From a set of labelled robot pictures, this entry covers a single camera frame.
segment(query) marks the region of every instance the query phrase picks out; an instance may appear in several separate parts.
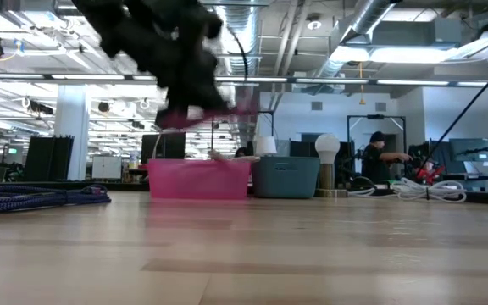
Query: pink object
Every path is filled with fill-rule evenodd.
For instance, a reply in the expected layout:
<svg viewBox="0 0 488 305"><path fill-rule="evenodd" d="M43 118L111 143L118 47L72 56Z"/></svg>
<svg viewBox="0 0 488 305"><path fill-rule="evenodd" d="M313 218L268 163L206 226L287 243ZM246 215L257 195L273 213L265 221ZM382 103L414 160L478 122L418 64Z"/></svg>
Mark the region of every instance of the pink object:
<svg viewBox="0 0 488 305"><path fill-rule="evenodd" d="M150 197L245 200L249 174L248 162L151 159Z"/></svg>

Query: ceiling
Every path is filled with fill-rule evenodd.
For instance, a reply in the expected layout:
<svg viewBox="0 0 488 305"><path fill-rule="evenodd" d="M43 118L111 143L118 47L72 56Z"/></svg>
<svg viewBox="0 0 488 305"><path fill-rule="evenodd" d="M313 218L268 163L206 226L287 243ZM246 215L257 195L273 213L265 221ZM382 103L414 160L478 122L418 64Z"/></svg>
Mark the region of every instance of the ceiling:
<svg viewBox="0 0 488 305"><path fill-rule="evenodd" d="M329 36L337 20L352 14L356 1L314 1L309 13L318 13L321 27L309 30L306 26L298 39L295 56L292 57L288 74L299 71L317 69L330 56ZM461 18L461 15L478 15L488 11L488 0L469 1L432 1L405 0L396 6L384 20L388 21L430 21L442 15L447 18ZM281 32L291 21L287 19L287 12L293 1L274 0L268 7L260 10L258 39L259 46L256 58L259 58L258 75L274 75L275 62L280 49ZM0 61L0 73L37 73L37 74L136 74L136 64L124 54L116 58L108 58L98 47L98 34L80 16L62 16L48 12L23 12L22 14L6 14L0 19L0 37L5 50L3 60ZM468 25L465 30L471 34L474 29ZM224 41L210 42L208 47L217 54L224 52ZM224 72L224 61L219 72ZM456 71L459 64L451 64L441 69L444 75L461 79L486 79L488 77L488 63L474 64L465 75ZM439 77L434 64L382 64L374 62L363 63L362 70L358 66L345 65L341 72L346 77L384 78L384 79L412 79ZM231 87L220 89L231 95ZM347 86L346 94L360 91L360 86ZM394 92L390 86L367 86L366 92ZM155 132L151 120L159 107L164 105L165 92L155 85L88 85L92 99L91 107L91 142L90 153L119 153L139 148L140 139L144 132ZM49 134L53 130L53 116L33 114L24 107L25 97L32 101L43 103L56 111L58 96L57 84L27 84L0 81L0 117L8 118L3 123L15 126L14 130L6 129L0 124L0 145L8 143L11 138L18 139L27 147L24 141L30 133L41 132ZM130 126L122 114L101 113L97 109L100 102L134 103L137 107L132 116L136 120L144 121L145 129L139 130ZM28 118L40 117L41 120ZM189 153L197 158L205 158L211 138L210 123L197 127L188 134ZM125 140L120 135L127 135ZM236 124L225 121L219 122L219 128L214 132L214 148L219 148L225 154L232 154L240 145L241 138Z"/></svg>

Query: white lamp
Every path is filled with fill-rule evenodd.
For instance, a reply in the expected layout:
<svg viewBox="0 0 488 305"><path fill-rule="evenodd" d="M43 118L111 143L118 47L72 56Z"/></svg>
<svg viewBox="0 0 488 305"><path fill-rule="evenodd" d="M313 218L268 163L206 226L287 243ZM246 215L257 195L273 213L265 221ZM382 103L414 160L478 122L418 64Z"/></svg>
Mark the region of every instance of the white lamp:
<svg viewBox="0 0 488 305"><path fill-rule="evenodd" d="M255 144L255 155L266 156L276 154L276 140L273 136L258 136Z"/></svg>
<svg viewBox="0 0 488 305"><path fill-rule="evenodd" d="M333 164L336 154L340 151L340 141L331 134L321 135L315 141L315 150L322 164Z"/></svg>

